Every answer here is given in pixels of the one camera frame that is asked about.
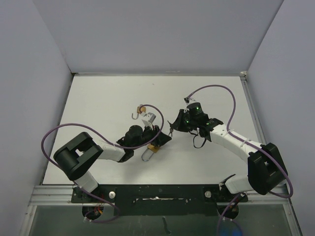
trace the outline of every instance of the white table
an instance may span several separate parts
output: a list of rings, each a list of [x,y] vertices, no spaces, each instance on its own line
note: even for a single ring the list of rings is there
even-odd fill
[[[131,113],[139,104],[158,107],[165,118],[163,132],[185,108],[183,98],[195,89],[209,84],[229,87],[236,97],[236,112],[231,128],[258,141],[250,109],[240,77],[214,76],[75,76],[63,112],[61,124],[75,122],[88,125],[115,142],[134,124],[143,126],[141,119],[132,120]],[[201,103],[210,118],[227,123],[232,111],[232,98],[222,88],[206,88],[193,98]],[[159,114],[154,124],[160,126]],[[81,127],[61,128],[56,136],[53,153],[77,134]],[[87,131],[93,138],[98,138]],[[223,147],[207,142],[201,149],[192,145],[193,135],[174,131],[168,142],[149,162],[141,160],[142,147],[125,163],[97,160],[90,168],[101,184],[215,184],[231,174],[247,173],[246,164]],[[196,145],[203,139],[196,138]],[[66,175],[49,163],[43,184],[73,184]]]

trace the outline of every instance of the wall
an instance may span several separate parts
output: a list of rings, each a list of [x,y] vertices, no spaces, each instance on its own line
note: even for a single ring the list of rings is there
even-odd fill
[[[238,74],[283,0],[33,0],[72,72]]]
[[[268,141],[280,148],[303,235],[314,235],[315,1],[285,0],[249,69]]]
[[[71,73],[31,0],[0,0],[0,235],[17,235]]]

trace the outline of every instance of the bolt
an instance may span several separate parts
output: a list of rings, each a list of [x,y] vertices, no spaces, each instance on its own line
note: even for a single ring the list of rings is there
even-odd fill
[[[210,198],[211,197],[211,192],[210,191],[206,191],[205,192],[205,196],[206,196],[206,198]]]
[[[116,193],[115,193],[114,191],[111,191],[111,192],[108,194],[108,196],[109,196],[110,199],[113,199],[113,198],[115,198]]]

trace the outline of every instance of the gray wall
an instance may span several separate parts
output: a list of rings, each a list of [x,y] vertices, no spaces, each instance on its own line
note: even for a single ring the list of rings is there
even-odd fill
[[[17,235],[70,71],[31,0],[0,0],[0,235]]]
[[[247,70],[283,0],[33,0],[72,72]]]
[[[315,210],[314,9],[314,0],[285,0],[249,69],[263,129],[282,153],[305,236],[314,235]]]

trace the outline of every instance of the metal frame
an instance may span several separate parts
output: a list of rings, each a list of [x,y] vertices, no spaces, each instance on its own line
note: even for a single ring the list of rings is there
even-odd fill
[[[79,76],[104,76],[104,74],[78,74]],[[107,75],[106,76],[136,76],[136,75]],[[150,76],[210,76],[208,75],[180,75],[180,74],[156,74]],[[250,113],[255,125],[256,132],[258,134],[259,141],[261,143],[266,143],[257,112],[254,108],[252,97],[247,85],[246,77],[240,76],[240,80],[244,89],[244,93],[249,105]],[[287,187],[285,185],[279,185],[273,189],[276,193],[287,193]],[[31,200],[29,203],[28,210],[24,222],[20,230],[20,236],[28,236],[32,227],[34,220],[34,215],[36,212],[37,206],[95,206],[95,204],[73,204],[71,203],[71,196],[73,192],[73,185],[39,185],[35,186]],[[239,203],[240,205],[270,205],[270,204],[280,204],[283,205],[288,224],[293,236],[301,236],[301,230],[298,225],[296,216],[291,202],[288,199],[281,199],[272,194],[267,194],[265,196],[257,194],[255,191],[248,192],[247,203]]]

